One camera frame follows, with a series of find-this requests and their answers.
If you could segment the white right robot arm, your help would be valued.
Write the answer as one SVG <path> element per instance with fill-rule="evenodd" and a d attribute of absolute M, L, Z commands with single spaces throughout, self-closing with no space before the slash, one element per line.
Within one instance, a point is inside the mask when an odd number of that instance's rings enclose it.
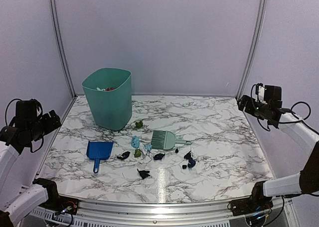
<path fill-rule="evenodd" d="M 319 195 L 319 133 L 292 108 L 282 106 L 280 94 L 256 91 L 237 100 L 238 109 L 257 119 L 265 120 L 264 130 L 276 129 L 273 140 L 264 143 L 257 136 L 271 169 L 284 167 L 282 177 L 275 174 L 273 180 L 256 182 L 251 195 L 231 201 L 231 209 L 237 205 L 257 211 L 270 203 L 273 197 L 293 198 L 301 195 Z"/>

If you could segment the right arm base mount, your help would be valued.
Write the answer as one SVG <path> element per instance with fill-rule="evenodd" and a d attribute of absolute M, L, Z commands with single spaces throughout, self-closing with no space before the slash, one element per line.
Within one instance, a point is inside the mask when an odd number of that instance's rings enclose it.
<path fill-rule="evenodd" d="M 251 197 L 232 200 L 227 205 L 227 209 L 232 212 L 233 216 L 247 215 L 264 210 L 270 210 L 272 207 L 273 202 L 269 198 L 255 202 Z"/>

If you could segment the green hand brush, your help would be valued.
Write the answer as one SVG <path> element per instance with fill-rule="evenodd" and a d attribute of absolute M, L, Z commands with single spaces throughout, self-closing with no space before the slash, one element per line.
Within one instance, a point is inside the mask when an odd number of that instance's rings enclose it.
<path fill-rule="evenodd" d="M 154 130 L 151 139 L 152 149 L 171 150 L 176 144 L 191 145 L 189 140 L 178 139 L 174 133 L 170 131 Z"/>

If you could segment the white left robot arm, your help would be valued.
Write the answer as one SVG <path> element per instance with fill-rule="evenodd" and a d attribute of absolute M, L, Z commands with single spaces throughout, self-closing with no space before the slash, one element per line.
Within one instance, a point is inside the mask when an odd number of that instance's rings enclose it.
<path fill-rule="evenodd" d="M 36 153 L 33 143 L 44 143 L 44 137 L 61 127 L 60 117 L 54 110 L 43 112 L 42 105 L 36 99 L 13 99 L 15 115 L 5 121 L 0 130 L 0 225 L 14 227 L 39 205 L 57 210 L 63 205 L 54 181 L 29 176 L 31 185 L 22 191 L 15 187 L 11 197 L 8 193 L 10 175 L 22 166 L 21 155 L 25 149 Z"/>

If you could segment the blue plastic dustpan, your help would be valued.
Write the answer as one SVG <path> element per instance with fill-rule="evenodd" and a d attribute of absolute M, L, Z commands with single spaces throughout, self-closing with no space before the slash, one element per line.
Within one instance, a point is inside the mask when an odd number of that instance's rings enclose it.
<path fill-rule="evenodd" d="M 113 142 L 92 142 L 88 141 L 86 156 L 94 161 L 93 173 L 99 172 L 101 160 L 107 160 L 112 152 Z"/>

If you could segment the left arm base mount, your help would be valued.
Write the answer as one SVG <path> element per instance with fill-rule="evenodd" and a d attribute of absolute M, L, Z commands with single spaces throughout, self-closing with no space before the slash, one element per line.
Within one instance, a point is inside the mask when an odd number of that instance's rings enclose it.
<path fill-rule="evenodd" d="M 77 214 L 79 202 L 77 198 L 60 195 L 55 204 L 42 203 L 39 206 L 56 212 L 61 212 L 67 207 L 71 207 L 71 210 L 67 211 L 67 213 L 75 215 Z"/>

